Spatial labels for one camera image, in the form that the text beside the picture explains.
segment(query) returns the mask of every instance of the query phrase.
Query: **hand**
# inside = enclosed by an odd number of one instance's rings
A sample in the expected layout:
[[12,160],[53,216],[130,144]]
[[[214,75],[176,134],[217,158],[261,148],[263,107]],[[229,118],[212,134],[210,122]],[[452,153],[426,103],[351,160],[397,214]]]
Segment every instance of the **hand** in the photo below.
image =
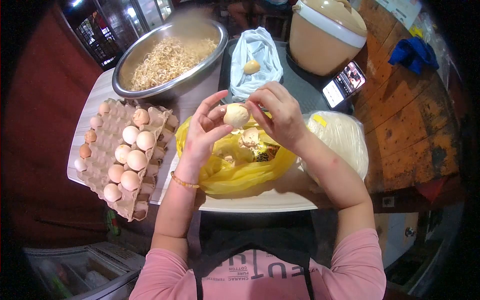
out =
[[223,123],[226,105],[210,110],[213,104],[227,94],[226,90],[220,91],[202,101],[190,120],[181,158],[187,159],[191,167],[200,169],[212,155],[213,144],[233,130],[231,125]]
[[[272,118],[265,115],[259,104],[268,109]],[[245,105],[272,139],[298,155],[310,132],[303,121],[299,103],[286,88],[276,81],[269,82],[253,92]]]

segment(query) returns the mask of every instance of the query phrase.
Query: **woman's left hand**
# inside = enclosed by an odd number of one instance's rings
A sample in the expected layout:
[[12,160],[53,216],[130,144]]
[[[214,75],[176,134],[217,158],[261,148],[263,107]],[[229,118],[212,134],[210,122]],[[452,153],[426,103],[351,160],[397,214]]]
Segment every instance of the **woman's left hand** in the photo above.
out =
[[181,158],[187,159],[192,167],[200,169],[207,163],[212,155],[213,144],[233,130],[231,125],[223,123],[223,117],[227,111],[226,105],[210,110],[212,105],[227,94],[226,90],[220,91],[202,101],[190,120]]

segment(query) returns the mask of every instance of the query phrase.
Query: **metal mixing bowl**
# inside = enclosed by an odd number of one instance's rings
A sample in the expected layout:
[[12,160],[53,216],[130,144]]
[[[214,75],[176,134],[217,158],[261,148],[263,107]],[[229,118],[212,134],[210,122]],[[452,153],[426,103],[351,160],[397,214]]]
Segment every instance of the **metal mixing bowl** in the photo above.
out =
[[[130,90],[135,69],[145,60],[147,53],[150,53],[154,46],[167,36],[210,38],[218,46],[204,61],[179,77],[147,90]],[[181,96],[208,77],[220,64],[227,41],[228,33],[225,27],[212,20],[174,21],[160,26],[141,37],[121,57],[113,72],[113,90],[123,98],[147,101],[172,99]]]

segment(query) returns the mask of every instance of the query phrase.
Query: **egg carton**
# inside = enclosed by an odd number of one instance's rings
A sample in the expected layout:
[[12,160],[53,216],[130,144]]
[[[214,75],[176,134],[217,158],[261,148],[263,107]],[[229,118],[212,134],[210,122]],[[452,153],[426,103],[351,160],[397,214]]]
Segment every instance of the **egg carton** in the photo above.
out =
[[[146,217],[148,201],[151,200],[155,189],[156,175],[162,164],[166,145],[173,137],[179,121],[172,114],[172,110],[167,110],[164,107],[145,107],[145,105],[134,107],[135,102],[122,103],[120,100],[111,98],[105,102],[108,103],[110,112],[103,116],[97,114],[103,120],[103,125],[95,129],[97,138],[95,142],[89,144],[92,153],[84,159],[87,169],[83,172],[77,172],[77,174],[85,185],[97,193],[100,199],[105,200],[107,205],[116,210],[120,216],[128,219],[129,222],[140,221]],[[139,108],[147,110],[150,121],[148,124],[141,125],[138,129],[140,132],[151,132],[157,140],[156,146],[147,151],[141,150],[136,143],[132,145],[126,143],[122,138],[125,127],[135,126],[132,118]],[[108,177],[108,169],[113,164],[120,164],[115,159],[115,150],[121,144],[129,145],[132,150],[144,152],[148,164],[144,169],[138,171],[140,187],[134,191],[129,191],[119,183],[118,187],[122,197],[115,202],[110,202],[104,197],[103,189],[107,184],[113,183]],[[132,170],[127,164],[123,166],[125,170]]]

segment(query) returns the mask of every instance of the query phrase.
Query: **red wall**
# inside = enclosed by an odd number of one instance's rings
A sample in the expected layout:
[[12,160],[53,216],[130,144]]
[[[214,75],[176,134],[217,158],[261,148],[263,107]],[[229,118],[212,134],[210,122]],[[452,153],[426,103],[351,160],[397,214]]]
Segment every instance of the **red wall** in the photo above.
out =
[[2,198],[22,246],[69,247],[105,240],[103,201],[68,180],[73,133],[100,67],[54,6],[31,35],[12,78],[2,128]]

